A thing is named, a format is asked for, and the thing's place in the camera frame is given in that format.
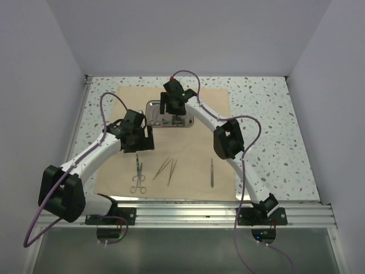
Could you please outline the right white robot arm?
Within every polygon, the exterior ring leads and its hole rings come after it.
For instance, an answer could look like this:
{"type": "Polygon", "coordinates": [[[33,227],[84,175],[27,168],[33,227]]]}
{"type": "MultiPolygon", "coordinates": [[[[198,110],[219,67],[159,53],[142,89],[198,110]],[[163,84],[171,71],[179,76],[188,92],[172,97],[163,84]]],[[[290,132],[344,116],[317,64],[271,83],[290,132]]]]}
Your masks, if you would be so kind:
{"type": "Polygon", "coordinates": [[[174,77],[163,84],[161,93],[160,113],[172,115],[191,114],[213,133],[213,149],[216,155],[226,160],[242,180],[242,189],[247,190],[253,205],[254,217],[257,222],[267,224],[274,218],[274,212],[279,207],[275,196],[264,186],[253,167],[245,164],[244,157],[253,146],[244,145],[240,120],[251,119],[258,125],[255,143],[261,135],[262,126],[258,119],[249,115],[225,117],[210,108],[200,100],[200,94],[192,89],[184,90],[174,77]]]}

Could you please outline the steel scalpel handle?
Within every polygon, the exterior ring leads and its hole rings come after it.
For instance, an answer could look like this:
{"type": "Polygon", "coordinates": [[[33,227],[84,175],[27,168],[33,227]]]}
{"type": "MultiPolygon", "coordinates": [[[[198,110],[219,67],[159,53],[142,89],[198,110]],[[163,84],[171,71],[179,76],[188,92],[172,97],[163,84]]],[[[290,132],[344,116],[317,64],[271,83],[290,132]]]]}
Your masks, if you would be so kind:
{"type": "Polygon", "coordinates": [[[210,187],[214,188],[214,164],[213,158],[210,160],[210,187]]]}

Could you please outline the steel tweezers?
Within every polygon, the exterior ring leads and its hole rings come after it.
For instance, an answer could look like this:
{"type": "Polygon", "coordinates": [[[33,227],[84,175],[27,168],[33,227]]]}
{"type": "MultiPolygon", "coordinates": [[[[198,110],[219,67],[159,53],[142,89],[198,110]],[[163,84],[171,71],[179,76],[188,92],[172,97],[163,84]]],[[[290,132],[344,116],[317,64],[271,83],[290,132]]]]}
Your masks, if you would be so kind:
{"type": "Polygon", "coordinates": [[[160,166],[160,168],[158,169],[158,171],[156,172],[155,176],[153,177],[153,180],[155,180],[159,174],[163,171],[163,169],[168,165],[168,163],[171,161],[170,157],[167,157],[165,159],[165,161],[162,163],[162,165],[160,166]]]}
{"type": "Polygon", "coordinates": [[[171,183],[171,178],[172,178],[173,173],[174,173],[174,171],[175,171],[176,163],[177,163],[177,160],[176,160],[176,159],[172,159],[172,162],[171,162],[171,169],[170,169],[170,173],[169,173],[169,179],[168,179],[168,184],[167,184],[167,186],[169,186],[169,185],[170,185],[170,183],[171,183]]]}

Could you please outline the steel surgical scissors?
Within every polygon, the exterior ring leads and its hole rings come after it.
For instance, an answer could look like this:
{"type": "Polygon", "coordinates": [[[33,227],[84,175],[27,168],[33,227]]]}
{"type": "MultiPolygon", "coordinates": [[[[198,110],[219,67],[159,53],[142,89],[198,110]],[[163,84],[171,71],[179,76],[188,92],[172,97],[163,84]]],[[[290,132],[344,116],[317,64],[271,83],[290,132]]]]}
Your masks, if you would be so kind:
{"type": "Polygon", "coordinates": [[[142,173],[142,162],[139,159],[138,153],[136,153],[136,175],[133,177],[133,182],[142,182],[145,180],[145,175],[142,173]]]}

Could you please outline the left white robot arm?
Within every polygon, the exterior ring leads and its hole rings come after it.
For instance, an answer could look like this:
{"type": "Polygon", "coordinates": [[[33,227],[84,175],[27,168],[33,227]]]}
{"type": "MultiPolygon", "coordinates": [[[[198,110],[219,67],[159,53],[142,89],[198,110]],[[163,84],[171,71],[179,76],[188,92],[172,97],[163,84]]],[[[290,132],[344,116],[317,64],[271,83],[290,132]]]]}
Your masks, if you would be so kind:
{"type": "Polygon", "coordinates": [[[48,166],[44,170],[39,207],[69,223],[82,215],[98,215],[104,223],[114,223],[119,216],[116,202],[107,195],[95,194],[89,178],[120,151],[134,153],[152,149],[153,131],[145,115],[127,110],[124,118],[107,125],[81,155],[60,167],[48,166]]]}

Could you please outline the beige surgical wrap cloth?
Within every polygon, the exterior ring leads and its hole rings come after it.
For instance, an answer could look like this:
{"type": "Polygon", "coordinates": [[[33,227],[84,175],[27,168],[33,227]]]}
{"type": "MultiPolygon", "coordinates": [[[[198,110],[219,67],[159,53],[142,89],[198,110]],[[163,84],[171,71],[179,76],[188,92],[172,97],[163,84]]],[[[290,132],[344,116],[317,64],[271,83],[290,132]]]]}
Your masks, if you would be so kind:
{"type": "Polygon", "coordinates": [[[236,199],[235,172],[213,150],[213,134],[198,119],[188,128],[154,128],[154,150],[134,153],[118,152],[96,172],[94,193],[153,199],[229,201],[236,199]],[[142,162],[147,191],[130,193],[135,183],[136,153],[142,162]],[[167,157],[171,161],[153,180],[167,157]],[[214,188],[210,187],[210,160],[214,164],[214,188]],[[169,186],[172,159],[176,167],[169,186]]]}

